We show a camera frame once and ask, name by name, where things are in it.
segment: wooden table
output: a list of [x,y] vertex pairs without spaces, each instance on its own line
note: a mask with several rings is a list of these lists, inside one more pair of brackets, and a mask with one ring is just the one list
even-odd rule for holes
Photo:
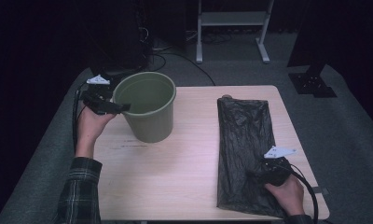
[[[96,143],[103,163],[99,183],[102,220],[274,220],[216,207],[219,126],[216,100],[268,100],[277,146],[295,148],[287,159],[317,186],[280,93],[273,86],[179,87],[174,100],[173,132],[147,144],[136,140],[122,115],[107,124]],[[317,194],[319,218],[329,217]],[[305,211],[312,216],[306,191]]]

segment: plastic bucket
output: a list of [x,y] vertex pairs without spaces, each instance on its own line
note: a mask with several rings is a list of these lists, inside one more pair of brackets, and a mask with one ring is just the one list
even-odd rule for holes
[[114,90],[113,102],[131,104],[131,109],[122,114],[134,135],[142,142],[156,143],[173,130],[175,94],[175,85],[169,77],[144,72],[121,81]]

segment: person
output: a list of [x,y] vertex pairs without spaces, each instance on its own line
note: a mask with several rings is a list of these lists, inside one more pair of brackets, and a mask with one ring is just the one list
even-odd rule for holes
[[[102,164],[93,159],[94,145],[105,125],[116,115],[97,115],[84,107],[78,118],[76,156],[62,190],[53,223],[101,223],[98,183]],[[303,210],[303,187],[290,175],[279,187],[266,184],[285,210],[288,224],[310,224],[312,220]]]

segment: gray carpet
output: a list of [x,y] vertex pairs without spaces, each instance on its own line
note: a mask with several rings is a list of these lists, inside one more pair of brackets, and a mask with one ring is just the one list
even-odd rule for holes
[[[343,77],[330,66],[322,72],[337,98],[298,95],[288,74],[307,67],[287,68],[296,34],[268,34],[265,45],[270,64],[261,62],[250,35],[234,35],[221,45],[203,45],[203,63],[215,85],[274,85],[278,88],[331,212],[340,223],[373,223],[373,122],[350,93]],[[195,46],[171,49],[195,60]],[[176,86],[211,86],[211,80],[183,57],[161,54],[159,72]],[[160,67],[150,58],[149,69]],[[71,114],[77,86],[90,77],[79,75],[32,157],[23,177],[0,215],[0,224],[49,223],[65,174],[73,157]]]

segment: garbage bag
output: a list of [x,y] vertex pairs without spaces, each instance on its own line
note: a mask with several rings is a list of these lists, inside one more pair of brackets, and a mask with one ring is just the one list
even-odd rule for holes
[[286,213],[259,177],[263,156],[275,146],[268,101],[217,100],[220,128],[217,207],[284,218]]

